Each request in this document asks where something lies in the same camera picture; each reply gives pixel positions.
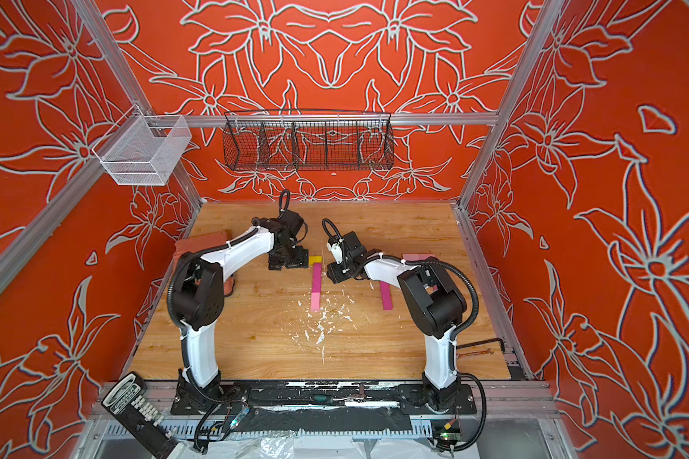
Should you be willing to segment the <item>magenta block top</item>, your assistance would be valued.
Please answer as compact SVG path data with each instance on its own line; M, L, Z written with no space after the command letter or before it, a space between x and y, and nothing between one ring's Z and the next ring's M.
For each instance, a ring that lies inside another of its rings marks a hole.
M313 281L320 281L322 279L322 275L323 275L323 264L314 263L312 265L312 280Z

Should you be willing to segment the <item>magenta block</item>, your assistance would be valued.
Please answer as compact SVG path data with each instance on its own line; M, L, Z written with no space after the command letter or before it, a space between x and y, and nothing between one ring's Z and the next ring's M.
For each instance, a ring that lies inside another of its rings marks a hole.
M321 291L322 291L322 278L321 277L313 277L312 278L311 293L312 294L319 294Z
M314 263L312 265L312 280L313 281L320 281L322 279L322 275L323 275L323 264Z
M384 311L392 311L393 303L392 303L392 293L390 292L390 284L388 284L386 282L380 282L379 288L380 288L380 296L381 296L381 302L382 302L383 310Z

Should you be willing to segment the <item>pale pink block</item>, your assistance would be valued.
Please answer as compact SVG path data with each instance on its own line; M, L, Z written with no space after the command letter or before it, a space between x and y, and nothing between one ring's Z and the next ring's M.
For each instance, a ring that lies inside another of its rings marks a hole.
M310 311L319 312L321 310L321 294L319 292L312 292L310 298Z

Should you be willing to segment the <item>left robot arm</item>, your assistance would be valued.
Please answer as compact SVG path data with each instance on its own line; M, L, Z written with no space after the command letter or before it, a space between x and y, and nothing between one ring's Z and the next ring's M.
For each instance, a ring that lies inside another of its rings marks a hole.
M225 305L225 283L260 256L268 257L271 271L307 268L309 252L298 239L299 232L307 230L300 214L280 210L273 219L253 219L248 231L237 238L181 255L167 295L182 354L172 413L204 413L237 397L231 388L222 387L216 361L214 333Z

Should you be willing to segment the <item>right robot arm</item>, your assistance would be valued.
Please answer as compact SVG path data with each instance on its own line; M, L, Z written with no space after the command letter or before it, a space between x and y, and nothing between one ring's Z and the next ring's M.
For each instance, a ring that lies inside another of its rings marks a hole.
M480 311L477 290L469 278L433 256L407 260L368 251L353 231L330 234L327 248L334 258L327 265L327 277L333 283L367 279L400 289L413 323L425 337L425 404L435 412L451 409L460 388L457 336L476 321Z

